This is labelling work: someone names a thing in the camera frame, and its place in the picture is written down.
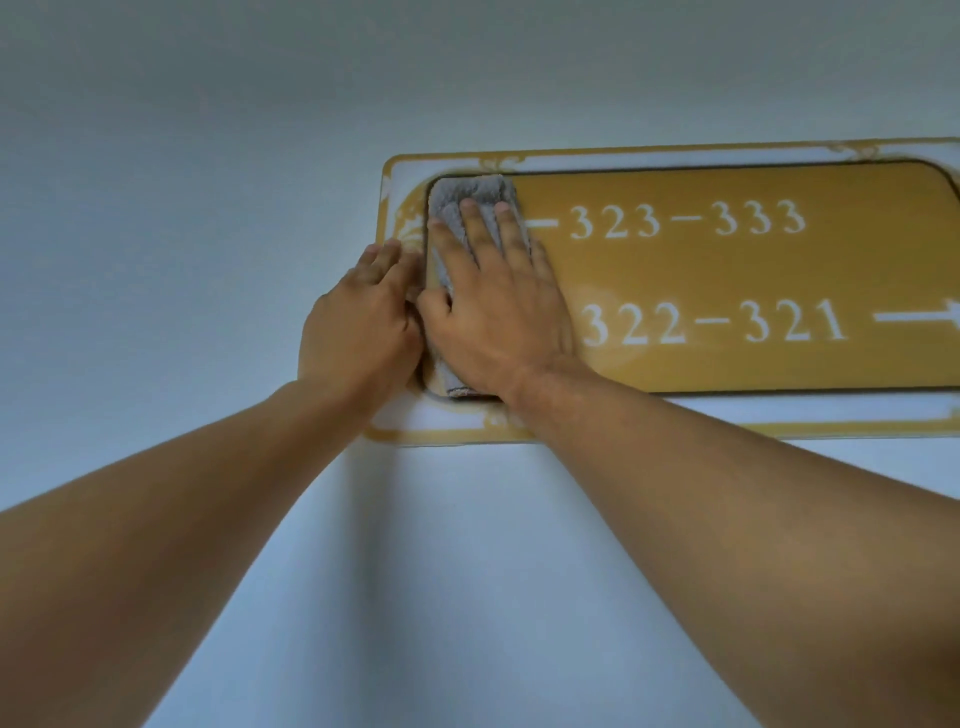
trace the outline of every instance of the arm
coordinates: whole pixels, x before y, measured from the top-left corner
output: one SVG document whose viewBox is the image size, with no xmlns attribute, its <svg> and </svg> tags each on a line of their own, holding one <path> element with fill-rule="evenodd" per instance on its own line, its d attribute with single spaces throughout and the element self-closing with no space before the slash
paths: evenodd
<svg viewBox="0 0 960 728">
<path fill-rule="evenodd" d="M 580 363 L 542 248 L 442 223 L 457 292 L 428 338 L 564 462 L 687 634 L 768 726 L 960 717 L 960 503 L 682 409 Z"/>
<path fill-rule="evenodd" d="M 4 725 L 140 725 L 320 471 L 413 373 L 420 258 L 368 248 L 314 306 L 298 379 L 0 513 Z"/>
</svg>

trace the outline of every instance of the microfiber towel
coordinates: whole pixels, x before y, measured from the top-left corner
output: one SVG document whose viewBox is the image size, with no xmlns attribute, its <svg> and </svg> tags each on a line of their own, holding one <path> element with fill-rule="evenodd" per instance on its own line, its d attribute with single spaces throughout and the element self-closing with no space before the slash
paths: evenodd
<svg viewBox="0 0 960 728">
<path fill-rule="evenodd" d="M 523 218 L 516 208 L 516 189 L 510 180 L 503 175 L 484 175 L 483 177 L 444 177 L 434 182 L 430 190 L 430 201 L 427 205 L 431 217 L 438 217 L 450 227 L 450 231 L 457 236 L 461 244 L 469 250 L 467 242 L 467 231 L 464 229 L 464 220 L 460 216 L 460 201 L 470 197 L 480 207 L 480 214 L 487 224 L 487 230 L 490 231 L 491 238 L 496 247 L 503 250 L 503 244 L 500 242 L 500 228 L 496 224 L 496 214 L 493 212 L 493 206 L 498 202 L 506 202 L 514 211 L 514 216 L 520 225 L 520 231 L 523 234 L 523 243 L 530 251 L 530 238 L 527 235 L 527 228 L 523 224 Z M 441 285 L 446 288 L 450 297 L 453 297 L 453 286 L 450 283 L 450 276 L 446 271 L 444 262 L 434 251 L 434 257 L 437 261 L 437 274 Z M 437 371 L 444 382 L 446 395 L 452 398 L 476 397 L 480 393 L 466 386 L 442 360 L 435 355 L 437 361 Z"/>
</svg>

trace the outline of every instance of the white wall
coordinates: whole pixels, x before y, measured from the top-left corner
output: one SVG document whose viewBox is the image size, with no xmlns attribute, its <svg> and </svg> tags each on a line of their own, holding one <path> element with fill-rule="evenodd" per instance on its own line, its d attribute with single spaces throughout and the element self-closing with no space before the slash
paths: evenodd
<svg viewBox="0 0 960 728">
<path fill-rule="evenodd" d="M 57 4 L 0 14 L 0 507 L 291 377 L 391 155 L 960 133 L 953 0 Z M 366 443 L 151 721 L 318 724 L 753 725 L 549 452 Z"/>
</svg>

